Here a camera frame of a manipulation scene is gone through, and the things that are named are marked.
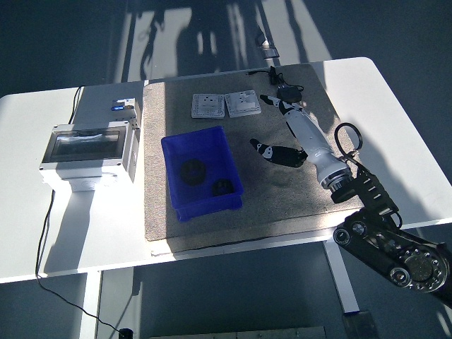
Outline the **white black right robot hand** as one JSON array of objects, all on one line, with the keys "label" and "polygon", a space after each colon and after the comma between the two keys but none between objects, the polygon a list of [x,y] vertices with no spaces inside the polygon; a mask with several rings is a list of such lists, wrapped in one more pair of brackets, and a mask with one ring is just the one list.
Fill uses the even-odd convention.
[{"label": "white black right robot hand", "polygon": [[250,140],[254,149],[267,161],[286,167],[300,167],[304,161],[315,165],[319,184],[332,192],[352,181],[352,172],[344,161],[339,160],[323,131],[298,104],[285,102],[276,97],[261,95],[268,105],[277,107],[285,118],[292,135],[301,148],[271,146],[255,138]]}]

